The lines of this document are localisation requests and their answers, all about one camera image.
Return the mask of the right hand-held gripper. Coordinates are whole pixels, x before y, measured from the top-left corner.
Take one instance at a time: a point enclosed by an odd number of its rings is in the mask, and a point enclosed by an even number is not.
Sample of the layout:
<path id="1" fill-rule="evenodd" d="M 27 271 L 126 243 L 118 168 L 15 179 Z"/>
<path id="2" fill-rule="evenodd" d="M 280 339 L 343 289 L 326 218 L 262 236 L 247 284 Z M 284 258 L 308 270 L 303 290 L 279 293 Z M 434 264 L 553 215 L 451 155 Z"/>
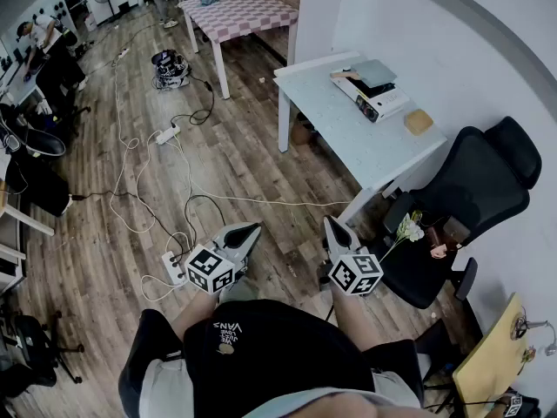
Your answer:
<path id="1" fill-rule="evenodd" d="M 331 282 L 346 295 L 367 295 L 384 272 L 375 254 L 360 244 L 356 233 L 336 217 L 324 217 L 325 244 L 329 258 L 338 258 L 328 272 Z"/>

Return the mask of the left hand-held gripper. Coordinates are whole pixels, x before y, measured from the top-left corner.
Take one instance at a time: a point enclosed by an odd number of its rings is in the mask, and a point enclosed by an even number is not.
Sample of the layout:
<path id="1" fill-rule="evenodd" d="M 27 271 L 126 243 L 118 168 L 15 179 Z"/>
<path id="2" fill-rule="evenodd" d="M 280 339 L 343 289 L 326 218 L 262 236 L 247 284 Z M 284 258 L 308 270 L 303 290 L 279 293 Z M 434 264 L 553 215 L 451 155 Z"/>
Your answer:
<path id="1" fill-rule="evenodd" d="M 208 294 L 230 288 L 246 268 L 261 231 L 257 222 L 236 223 L 221 228 L 211 244 L 197 244 L 185 262 L 188 281 Z"/>

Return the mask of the person's left forearm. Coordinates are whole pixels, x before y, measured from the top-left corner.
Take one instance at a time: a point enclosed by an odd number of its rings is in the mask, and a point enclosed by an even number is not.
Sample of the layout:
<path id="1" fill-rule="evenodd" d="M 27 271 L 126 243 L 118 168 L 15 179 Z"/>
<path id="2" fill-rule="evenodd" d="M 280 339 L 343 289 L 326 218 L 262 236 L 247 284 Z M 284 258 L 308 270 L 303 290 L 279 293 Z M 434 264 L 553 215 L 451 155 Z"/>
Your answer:
<path id="1" fill-rule="evenodd" d="M 176 336 L 183 341 L 187 329 L 212 316 L 218 304 L 219 294 L 198 291 L 182 312 L 172 321 L 171 327 Z"/>

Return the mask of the person's shoe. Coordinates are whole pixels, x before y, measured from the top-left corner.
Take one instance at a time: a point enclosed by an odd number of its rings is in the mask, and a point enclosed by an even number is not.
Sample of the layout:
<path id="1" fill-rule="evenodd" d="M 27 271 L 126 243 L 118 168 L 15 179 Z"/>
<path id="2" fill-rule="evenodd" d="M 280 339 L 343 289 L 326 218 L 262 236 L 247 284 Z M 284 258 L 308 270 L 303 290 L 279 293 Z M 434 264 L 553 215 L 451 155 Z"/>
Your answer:
<path id="1" fill-rule="evenodd" d="M 239 280 L 223 288 L 218 297 L 218 304 L 231 301 L 248 301 L 258 299 L 258 289 L 246 277 L 242 276 Z"/>
<path id="2" fill-rule="evenodd" d="M 330 289 L 331 278 L 329 272 L 332 270 L 332 263 L 330 260 L 323 261 L 317 270 L 319 291 L 324 292 Z"/>

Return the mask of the white flower bunch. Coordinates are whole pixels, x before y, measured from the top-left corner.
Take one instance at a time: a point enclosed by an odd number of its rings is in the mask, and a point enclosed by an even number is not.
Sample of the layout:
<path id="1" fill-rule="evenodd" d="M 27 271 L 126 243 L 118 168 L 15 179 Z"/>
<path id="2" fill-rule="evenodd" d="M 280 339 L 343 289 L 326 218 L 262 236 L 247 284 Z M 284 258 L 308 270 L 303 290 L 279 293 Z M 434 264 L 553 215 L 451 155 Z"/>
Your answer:
<path id="1" fill-rule="evenodd" d="M 407 213 L 405 215 L 405 217 L 401 220 L 399 226 L 397 227 L 396 240 L 390 246 L 386 254 L 379 260 L 379 262 L 382 262 L 386 258 L 386 256 L 403 241 L 410 240 L 411 242 L 415 242 L 425 236 L 425 233 L 419 224 L 422 216 L 423 212 L 420 210 L 415 210 L 411 214 Z"/>

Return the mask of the brown basket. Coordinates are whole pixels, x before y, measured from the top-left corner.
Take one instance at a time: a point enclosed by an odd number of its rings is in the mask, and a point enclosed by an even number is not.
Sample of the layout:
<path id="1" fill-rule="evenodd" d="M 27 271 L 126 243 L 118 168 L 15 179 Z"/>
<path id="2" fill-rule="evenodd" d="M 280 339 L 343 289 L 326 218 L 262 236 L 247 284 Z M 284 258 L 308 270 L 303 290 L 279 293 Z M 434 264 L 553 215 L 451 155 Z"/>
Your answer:
<path id="1" fill-rule="evenodd" d="M 319 133 L 314 125 L 307 119 L 295 119 L 291 128 L 291 141 L 295 145 L 307 145 L 314 142 L 319 137 Z"/>

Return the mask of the brown bag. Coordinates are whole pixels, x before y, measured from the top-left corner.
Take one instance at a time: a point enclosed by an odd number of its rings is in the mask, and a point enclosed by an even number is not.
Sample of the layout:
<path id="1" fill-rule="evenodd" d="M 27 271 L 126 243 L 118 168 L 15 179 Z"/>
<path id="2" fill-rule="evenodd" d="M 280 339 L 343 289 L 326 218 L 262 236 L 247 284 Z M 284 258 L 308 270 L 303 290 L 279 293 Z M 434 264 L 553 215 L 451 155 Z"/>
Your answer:
<path id="1" fill-rule="evenodd" d="M 446 244 L 448 253 L 459 249 L 469 235 L 470 230 L 454 217 L 440 219 L 433 226 L 426 228 L 430 250 L 435 246 Z"/>

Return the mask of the tan square wooden board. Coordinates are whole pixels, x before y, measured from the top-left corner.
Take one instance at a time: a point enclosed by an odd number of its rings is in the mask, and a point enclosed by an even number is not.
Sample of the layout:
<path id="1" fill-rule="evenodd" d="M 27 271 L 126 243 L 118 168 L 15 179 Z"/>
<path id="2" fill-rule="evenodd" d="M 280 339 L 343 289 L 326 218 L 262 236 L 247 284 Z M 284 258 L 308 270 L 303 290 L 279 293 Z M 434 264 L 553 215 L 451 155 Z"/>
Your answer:
<path id="1" fill-rule="evenodd" d="M 433 120 L 425 111 L 418 109 L 405 115 L 404 124 L 412 135 L 420 136 L 433 126 Z"/>

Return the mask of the black mesh office chair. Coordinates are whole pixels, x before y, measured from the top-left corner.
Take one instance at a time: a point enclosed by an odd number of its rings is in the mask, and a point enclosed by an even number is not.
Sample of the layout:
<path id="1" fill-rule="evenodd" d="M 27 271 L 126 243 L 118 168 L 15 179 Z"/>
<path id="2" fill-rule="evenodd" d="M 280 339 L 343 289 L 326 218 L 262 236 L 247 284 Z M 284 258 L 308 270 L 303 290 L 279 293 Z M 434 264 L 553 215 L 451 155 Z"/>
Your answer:
<path id="1" fill-rule="evenodd" d="M 477 273 L 470 260 L 458 275 L 452 265 L 460 249 L 499 223 L 525 211 L 529 192 L 537 183 L 541 156 L 526 131 L 511 117 L 481 131 L 463 128 L 432 180 L 420 189 L 401 193 L 383 218 L 384 230 L 371 241 L 381 259 L 396 240 L 397 227 L 407 213 L 423 212 L 420 227 L 425 236 L 405 240 L 381 262 L 382 282 L 403 301 L 419 309 L 428 308 L 447 280 L 456 297 L 466 298 Z M 470 230 L 461 247 L 434 259 L 426 228 L 440 219 L 456 218 Z"/>

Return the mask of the yellow wooden table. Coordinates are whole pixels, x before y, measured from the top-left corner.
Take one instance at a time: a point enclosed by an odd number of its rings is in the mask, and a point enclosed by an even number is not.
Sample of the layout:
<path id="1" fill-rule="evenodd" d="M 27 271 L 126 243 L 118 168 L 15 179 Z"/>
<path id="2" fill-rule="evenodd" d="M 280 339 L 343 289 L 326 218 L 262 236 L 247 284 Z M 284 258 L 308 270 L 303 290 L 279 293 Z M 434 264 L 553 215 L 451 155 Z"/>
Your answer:
<path id="1" fill-rule="evenodd" d="M 453 372 L 464 418 L 484 418 L 495 397 L 516 380 L 527 350 L 527 339 L 514 332 L 522 315 L 520 296 L 512 293 L 501 316 Z"/>

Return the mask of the black bag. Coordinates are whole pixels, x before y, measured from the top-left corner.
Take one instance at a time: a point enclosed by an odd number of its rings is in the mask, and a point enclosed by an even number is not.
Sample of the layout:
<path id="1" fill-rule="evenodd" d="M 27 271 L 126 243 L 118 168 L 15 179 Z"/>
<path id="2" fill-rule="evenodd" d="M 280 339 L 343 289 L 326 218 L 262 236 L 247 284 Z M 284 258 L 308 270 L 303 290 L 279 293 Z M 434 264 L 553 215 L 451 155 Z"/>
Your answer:
<path id="1" fill-rule="evenodd" d="M 10 155 L 4 181 L 13 192 L 21 192 L 29 202 L 53 216 L 62 216 L 70 204 L 67 181 L 26 151 Z"/>

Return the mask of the white desk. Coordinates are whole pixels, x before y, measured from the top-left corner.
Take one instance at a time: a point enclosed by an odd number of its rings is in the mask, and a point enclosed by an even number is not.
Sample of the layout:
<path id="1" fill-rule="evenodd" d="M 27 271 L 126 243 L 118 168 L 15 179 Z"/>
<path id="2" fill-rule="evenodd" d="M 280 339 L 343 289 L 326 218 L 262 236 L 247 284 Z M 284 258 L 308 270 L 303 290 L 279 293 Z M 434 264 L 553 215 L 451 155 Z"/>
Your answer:
<path id="1" fill-rule="evenodd" d="M 21 111 L 21 105 L 15 103 L 17 93 L 5 84 L 0 84 L 0 103 L 15 105 Z M 7 293 L 25 278 L 23 263 L 26 260 L 22 230 L 29 226 L 48 236 L 54 230 L 32 218 L 29 214 L 29 202 L 21 192 L 13 192 L 4 181 L 10 155 L 0 143 L 0 296 Z M 50 166 L 50 159 L 39 157 Z"/>

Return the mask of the pink checkered table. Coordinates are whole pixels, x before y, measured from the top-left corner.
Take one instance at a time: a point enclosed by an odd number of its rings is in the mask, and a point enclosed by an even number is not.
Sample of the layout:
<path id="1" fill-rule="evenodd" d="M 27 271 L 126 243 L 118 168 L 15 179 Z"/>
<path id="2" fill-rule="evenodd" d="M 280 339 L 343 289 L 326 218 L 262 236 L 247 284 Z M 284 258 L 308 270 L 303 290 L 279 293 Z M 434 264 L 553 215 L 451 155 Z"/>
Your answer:
<path id="1" fill-rule="evenodd" d="M 178 4 L 183 11 L 194 52 L 198 52 L 193 27 L 208 37 L 213 49 L 222 98 L 230 97 L 221 44 L 236 37 L 288 27 L 287 63 L 295 62 L 295 42 L 299 11 L 279 0 L 218 0 L 209 5 L 201 0 L 184 0 Z"/>

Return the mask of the black swivel chair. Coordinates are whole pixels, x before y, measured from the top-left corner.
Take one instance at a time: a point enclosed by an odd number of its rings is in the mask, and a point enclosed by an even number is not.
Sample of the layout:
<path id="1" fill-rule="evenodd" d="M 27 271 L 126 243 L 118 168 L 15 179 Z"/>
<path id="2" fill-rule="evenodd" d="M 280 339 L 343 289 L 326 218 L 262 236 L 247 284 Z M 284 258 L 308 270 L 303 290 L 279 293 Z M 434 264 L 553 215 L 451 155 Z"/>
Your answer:
<path id="1" fill-rule="evenodd" d="M 40 324 L 30 315 L 17 315 L 14 319 L 16 340 L 1 334 L 3 342 L 22 351 L 25 363 L 16 363 L 0 371 L 0 397 L 15 398 L 32 385 L 52 388 L 57 383 L 55 369 L 60 367 L 69 375 L 74 384 L 83 379 L 74 375 L 66 364 L 63 354 L 83 353 L 83 344 L 67 348 L 58 345 L 58 322 L 63 317 L 57 310 L 50 324 Z"/>
<path id="2" fill-rule="evenodd" d="M 37 86 L 59 118 L 54 132 L 60 137 L 69 137 L 71 134 L 78 137 L 77 119 L 82 113 L 91 112 L 88 105 L 82 108 L 74 105 L 75 92 L 71 89 L 72 85 L 80 85 L 85 79 L 80 66 L 74 63 L 56 65 L 49 61 L 37 74 Z"/>

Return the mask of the black shelf cabinet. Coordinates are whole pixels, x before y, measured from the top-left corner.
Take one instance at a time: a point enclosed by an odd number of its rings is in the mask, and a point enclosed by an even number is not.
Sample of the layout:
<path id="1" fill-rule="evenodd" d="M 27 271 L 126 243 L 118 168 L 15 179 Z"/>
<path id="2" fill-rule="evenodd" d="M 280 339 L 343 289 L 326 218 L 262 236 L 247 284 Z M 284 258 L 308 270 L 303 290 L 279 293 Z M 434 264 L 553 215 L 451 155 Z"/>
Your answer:
<path id="1" fill-rule="evenodd" d="M 87 0 L 64 0 L 66 8 L 73 21 L 78 20 L 79 16 L 87 11 Z"/>

